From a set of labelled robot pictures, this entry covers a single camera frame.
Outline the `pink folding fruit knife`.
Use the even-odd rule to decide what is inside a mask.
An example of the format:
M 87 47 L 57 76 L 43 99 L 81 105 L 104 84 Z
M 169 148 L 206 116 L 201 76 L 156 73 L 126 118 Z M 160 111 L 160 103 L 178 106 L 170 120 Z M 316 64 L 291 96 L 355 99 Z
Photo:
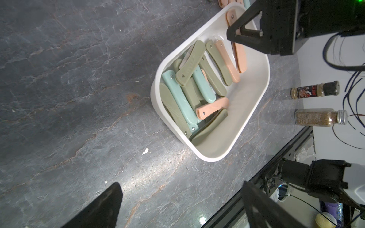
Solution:
M 228 0 L 218 0 L 218 4 L 223 9 L 228 5 Z

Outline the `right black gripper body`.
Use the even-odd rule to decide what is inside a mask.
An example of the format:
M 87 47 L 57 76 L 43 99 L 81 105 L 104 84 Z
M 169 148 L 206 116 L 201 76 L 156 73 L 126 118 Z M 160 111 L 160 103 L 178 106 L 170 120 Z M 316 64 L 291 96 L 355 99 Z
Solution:
M 262 52 L 293 55 L 312 37 L 365 33 L 364 1 L 264 1 Z

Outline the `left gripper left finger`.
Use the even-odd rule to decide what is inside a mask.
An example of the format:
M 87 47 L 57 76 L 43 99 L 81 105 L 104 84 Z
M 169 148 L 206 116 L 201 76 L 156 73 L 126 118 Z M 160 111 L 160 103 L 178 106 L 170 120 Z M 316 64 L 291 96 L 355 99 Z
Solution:
M 121 186 L 118 182 L 114 182 L 63 227 L 114 228 L 117 224 L 122 199 Z

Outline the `olive knife second row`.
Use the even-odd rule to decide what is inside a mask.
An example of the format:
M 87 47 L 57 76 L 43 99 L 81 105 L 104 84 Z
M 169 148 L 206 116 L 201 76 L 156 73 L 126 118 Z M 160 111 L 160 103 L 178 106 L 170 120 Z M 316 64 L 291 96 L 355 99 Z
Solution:
M 215 62 L 216 66 L 218 67 L 225 85 L 230 86 L 233 83 L 230 71 L 228 70 L 228 68 L 223 60 L 223 57 L 219 53 L 213 40 L 208 40 L 206 42 L 205 46 L 206 46 L 207 52 L 209 53 L 209 55 Z

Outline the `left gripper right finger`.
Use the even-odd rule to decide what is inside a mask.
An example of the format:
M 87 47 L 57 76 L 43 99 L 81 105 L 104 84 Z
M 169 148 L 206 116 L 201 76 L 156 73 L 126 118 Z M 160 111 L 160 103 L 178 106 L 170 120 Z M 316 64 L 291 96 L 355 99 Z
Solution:
M 240 192 L 251 228 L 304 227 L 252 182 L 245 181 Z

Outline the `white plastic storage box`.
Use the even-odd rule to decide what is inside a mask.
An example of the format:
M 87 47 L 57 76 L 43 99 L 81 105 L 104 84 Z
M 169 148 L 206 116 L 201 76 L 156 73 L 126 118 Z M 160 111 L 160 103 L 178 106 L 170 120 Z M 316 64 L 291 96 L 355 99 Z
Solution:
M 228 117 L 197 146 L 193 145 L 184 136 L 184 133 L 173 122 L 173 119 L 163 107 L 160 96 L 160 81 L 163 72 L 193 42 L 197 40 L 207 41 L 209 38 L 219 37 L 227 46 L 229 44 L 226 37 L 228 27 L 224 17 L 226 12 L 232 9 L 235 9 L 238 15 L 242 15 L 246 10 L 242 4 L 230 3 L 218 12 L 161 62 L 151 87 L 151 102 L 157 114 L 182 143 L 187 145 L 197 157 L 206 162 L 217 162 L 230 152 L 254 113 L 270 82 L 271 73 L 268 56 L 248 48 L 248 71 L 240 75 L 241 82 L 228 88 L 228 99 L 230 101 Z

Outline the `pink knife second row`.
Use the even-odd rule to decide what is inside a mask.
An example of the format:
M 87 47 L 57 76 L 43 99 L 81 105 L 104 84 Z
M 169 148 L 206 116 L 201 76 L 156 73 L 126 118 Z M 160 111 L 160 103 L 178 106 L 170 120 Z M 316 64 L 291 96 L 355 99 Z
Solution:
M 230 27 L 237 20 L 236 10 L 230 9 L 226 12 L 226 21 Z M 234 54 L 236 59 L 236 65 L 240 73 L 244 73 L 247 70 L 247 55 L 245 48 L 242 44 L 233 43 Z

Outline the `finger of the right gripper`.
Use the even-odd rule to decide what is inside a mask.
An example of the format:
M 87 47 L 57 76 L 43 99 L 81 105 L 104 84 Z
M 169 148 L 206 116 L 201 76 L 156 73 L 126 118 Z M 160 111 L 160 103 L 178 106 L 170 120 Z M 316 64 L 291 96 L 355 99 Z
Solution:
M 244 46 L 250 47 L 256 51 L 264 54 L 270 54 L 270 41 L 267 41 L 262 31 L 253 30 L 251 35 L 240 35 L 235 31 L 227 30 L 227 39 L 237 44 L 242 44 Z
M 243 37 L 262 37 L 261 30 L 248 29 L 245 26 L 262 12 L 264 1 L 255 1 L 227 30 L 227 37 L 238 36 L 236 31 L 240 31 Z

